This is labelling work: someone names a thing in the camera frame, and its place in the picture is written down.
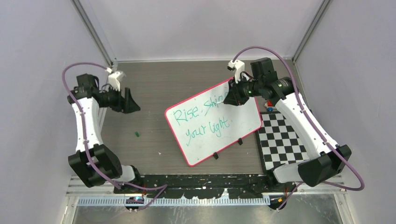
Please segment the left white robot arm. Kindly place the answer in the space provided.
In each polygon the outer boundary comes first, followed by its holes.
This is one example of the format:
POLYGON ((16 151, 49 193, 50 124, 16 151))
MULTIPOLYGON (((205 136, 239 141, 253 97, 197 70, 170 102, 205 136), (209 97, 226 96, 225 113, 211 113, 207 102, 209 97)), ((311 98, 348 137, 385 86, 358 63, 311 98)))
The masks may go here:
POLYGON ((130 89, 125 94, 112 88, 107 91, 99 89, 99 79, 91 74, 77 76, 77 86, 67 97, 74 112, 78 141, 75 154, 68 157, 69 166, 85 186, 91 188, 106 182, 105 177, 116 182, 125 182, 125 187, 132 193, 142 190, 143 180, 133 165, 122 165, 101 138, 99 129, 100 108, 111 108, 124 114, 140 111, 133 100, 130 89))

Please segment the red blue toy car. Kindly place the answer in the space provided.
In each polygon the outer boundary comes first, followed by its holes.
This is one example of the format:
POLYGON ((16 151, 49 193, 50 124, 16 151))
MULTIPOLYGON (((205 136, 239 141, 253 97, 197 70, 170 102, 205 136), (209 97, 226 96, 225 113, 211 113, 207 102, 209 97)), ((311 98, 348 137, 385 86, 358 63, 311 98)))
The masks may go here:
POLYGON ((272 112, 272 111, 275 110, 274 106, 271 104, 270 101, 267 101, 267 102, 264 104, 264 106, 265 106, 267 112, 272 112))

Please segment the pink-framed whiteboard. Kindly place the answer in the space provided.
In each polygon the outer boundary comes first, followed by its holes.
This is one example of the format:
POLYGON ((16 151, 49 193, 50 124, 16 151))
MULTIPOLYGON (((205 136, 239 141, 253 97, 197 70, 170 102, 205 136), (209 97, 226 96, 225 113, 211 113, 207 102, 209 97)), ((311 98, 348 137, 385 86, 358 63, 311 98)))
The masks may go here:
POLYGON ((196 166, 262 126, 255 98, 241 106, 216 104, 228 90, 225 80, 165 110, 188 166, 196 166))

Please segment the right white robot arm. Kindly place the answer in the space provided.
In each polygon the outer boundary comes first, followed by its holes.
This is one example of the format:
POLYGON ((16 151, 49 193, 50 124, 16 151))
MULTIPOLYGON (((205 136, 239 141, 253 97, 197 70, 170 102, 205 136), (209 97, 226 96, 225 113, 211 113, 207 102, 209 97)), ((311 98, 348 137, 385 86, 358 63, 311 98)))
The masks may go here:
POLYGON ((307 108, 303 97, 293 87, 290 77, 278 78, 270 58, 251 62, 252 74, 245 72, 240 60, 230 61, 227 68, 235 73, 228 82, 228 94, 223 103, 242 106, 253 97, 269 100, 285 117, 301 140, 308 159, 292 164, 276 165, 266 179, 271 191, 279 191, 286 182, 304 182, 310 187, 338 175, 351 156, 347 145, 340 146, 329 137, 307 108))

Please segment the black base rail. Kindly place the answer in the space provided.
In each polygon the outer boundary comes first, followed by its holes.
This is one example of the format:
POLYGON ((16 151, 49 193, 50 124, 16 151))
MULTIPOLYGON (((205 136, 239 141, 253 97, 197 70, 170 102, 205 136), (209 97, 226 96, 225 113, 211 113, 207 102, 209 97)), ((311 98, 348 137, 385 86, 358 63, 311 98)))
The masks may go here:
POLYGON ((270 184, 263 174, 210 174, 210 175, 142 175, 141 186, 146 188, 167 185, 159 196, 167 199, 220 198, 228 193, 230 199, 260 198, 263 193, 291 192, 295 184, 270 184))

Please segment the black white checkerboard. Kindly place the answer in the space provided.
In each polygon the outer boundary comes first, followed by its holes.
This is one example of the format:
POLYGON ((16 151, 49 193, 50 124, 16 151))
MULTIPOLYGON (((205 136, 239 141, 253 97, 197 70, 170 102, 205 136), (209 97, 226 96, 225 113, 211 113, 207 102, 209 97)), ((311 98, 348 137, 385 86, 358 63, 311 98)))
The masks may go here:
POLYGON ((282 164, 309 159, 300 138, 281 113, 261 112, 260 116, 262 126, 255 131, 255 139, 264 173, 282 164))

